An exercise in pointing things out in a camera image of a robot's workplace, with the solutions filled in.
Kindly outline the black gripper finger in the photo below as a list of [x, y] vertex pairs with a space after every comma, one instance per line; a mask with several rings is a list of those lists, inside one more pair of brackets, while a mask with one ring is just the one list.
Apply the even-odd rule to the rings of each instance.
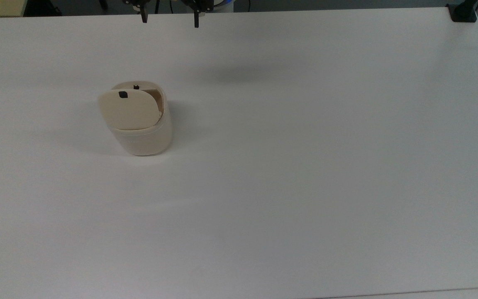
[[207, 12], [214, 11], [214, 0], [181, 0], [193, 11], [194, 27], [199, 28], [199, 19]]
[[125, 5], [131, 6], [136, 11], [137, 15], [140, 15], [143, 23], [148, 22], [147, 5], [149, 2], [151, 2], [151, 0], [124, 0], [123, 1]]

